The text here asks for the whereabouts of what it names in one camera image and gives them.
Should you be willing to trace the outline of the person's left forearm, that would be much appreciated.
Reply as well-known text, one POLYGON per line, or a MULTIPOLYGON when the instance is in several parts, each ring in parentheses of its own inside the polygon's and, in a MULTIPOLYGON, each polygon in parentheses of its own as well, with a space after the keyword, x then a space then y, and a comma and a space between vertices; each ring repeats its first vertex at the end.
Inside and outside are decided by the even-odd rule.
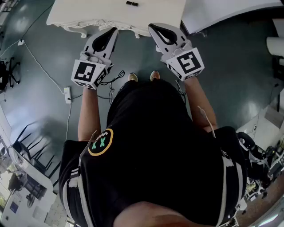
POLYGON ((89 141, 93 133, 101 133, 97 90, 84 88, 78 124, 79 141, 89 141))

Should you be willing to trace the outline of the person's black t-shirt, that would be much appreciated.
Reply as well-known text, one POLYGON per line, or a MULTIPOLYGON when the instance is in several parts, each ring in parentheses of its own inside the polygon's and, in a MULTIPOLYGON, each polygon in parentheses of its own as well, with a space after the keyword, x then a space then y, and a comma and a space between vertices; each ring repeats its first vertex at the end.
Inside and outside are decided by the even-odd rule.
POLYGON ((195 125, 162 79, 127 81, 100 134, 64 143, 59 195, 80 227, 113 227, 126 207, 142 201, 215 227, 244 196, 246 179, 234 128, 208 133, 195 125))

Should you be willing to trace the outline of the black office chair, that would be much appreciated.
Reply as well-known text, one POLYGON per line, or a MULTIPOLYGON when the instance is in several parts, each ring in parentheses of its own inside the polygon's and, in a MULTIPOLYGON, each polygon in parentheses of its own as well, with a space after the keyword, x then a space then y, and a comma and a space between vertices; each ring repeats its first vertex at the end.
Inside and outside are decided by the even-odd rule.
POLYGON ((10 58, 9 62, 5 62, 4 60, 0 61, 0 91, 4 91, 6 89, 6 86, 9 84, 9 86, 12 88, 13 85, 11 84, 11 80, 13 79, 15 83, 19 84, 20 80, 16 80, 16 78, 13 75, 14 69, 20 65, 20 62, 16 62, 16 64, 12 67, 12 61, 14 60, 14 57, 10 58))

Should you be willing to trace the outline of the white ornate table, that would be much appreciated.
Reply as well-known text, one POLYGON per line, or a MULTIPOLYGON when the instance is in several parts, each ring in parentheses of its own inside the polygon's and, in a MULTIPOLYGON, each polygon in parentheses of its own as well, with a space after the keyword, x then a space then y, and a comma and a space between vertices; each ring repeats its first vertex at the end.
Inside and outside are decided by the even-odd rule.
POLYGON ((136 38, 149 37, 150 23, 165 23, 180 27, 186 0, 55 0, 47 25, 87 37, 87 26, 99 30, 116 27, 130 30, 136 38), (127 1, 139 3, 138 7, 127 1))

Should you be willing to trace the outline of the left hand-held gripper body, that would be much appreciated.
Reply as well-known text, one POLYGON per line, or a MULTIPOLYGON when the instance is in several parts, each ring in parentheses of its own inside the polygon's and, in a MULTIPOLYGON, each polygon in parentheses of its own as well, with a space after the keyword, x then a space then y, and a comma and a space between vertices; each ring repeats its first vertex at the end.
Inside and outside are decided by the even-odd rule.
POLYGON ((75 60, 71 80, 78 86, 96 90, 112 67, 109 59, 82 51, 75 60))

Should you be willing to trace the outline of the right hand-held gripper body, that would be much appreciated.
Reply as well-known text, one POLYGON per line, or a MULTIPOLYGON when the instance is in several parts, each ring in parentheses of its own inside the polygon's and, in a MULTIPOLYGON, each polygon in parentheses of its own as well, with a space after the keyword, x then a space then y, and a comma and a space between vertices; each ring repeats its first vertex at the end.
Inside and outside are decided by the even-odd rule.
POLYGON ((181 81, 197 76, 205 68, 198 49, 192 47, 190 40, 185 40, 170 54, 164 54, 161 61, 181 81))

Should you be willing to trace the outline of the person's chin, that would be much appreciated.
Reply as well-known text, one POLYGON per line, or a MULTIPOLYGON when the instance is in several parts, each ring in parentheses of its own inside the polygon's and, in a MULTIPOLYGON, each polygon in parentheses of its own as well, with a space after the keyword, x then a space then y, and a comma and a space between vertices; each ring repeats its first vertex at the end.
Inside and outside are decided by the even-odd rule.
POLYGON ((213 227, 188 220, 180 213, 145 201, 126 207, 114 220, 113 227, 213 227))

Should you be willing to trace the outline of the white power strip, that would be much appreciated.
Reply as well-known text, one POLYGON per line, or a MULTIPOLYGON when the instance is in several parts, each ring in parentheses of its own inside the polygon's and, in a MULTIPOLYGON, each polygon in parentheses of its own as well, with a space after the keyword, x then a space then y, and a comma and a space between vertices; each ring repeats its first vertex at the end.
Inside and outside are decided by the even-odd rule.
POLYGON ((70 87, 64 87, 64 97, 65 97, 66 104, 71 104, 72 99, 71 99, 71 89, 70 89, 70 87))

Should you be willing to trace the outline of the person's right forearm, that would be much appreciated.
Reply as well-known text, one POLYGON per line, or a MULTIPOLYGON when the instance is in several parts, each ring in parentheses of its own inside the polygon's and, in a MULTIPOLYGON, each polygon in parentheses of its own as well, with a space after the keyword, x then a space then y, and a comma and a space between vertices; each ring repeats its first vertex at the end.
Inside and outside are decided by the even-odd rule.
POLYGON ((211 132, 217 129, 217 120, 214 110, 208 101, 197 77, 191 77, 184 81, 185 90, 189 102, 190 112, 192 116, 193 123, 206 132, 211 132), (208 120, 210 121, 212 127, 206 118, 204 118, 199 109, 203 109, 206 113, 208 120))

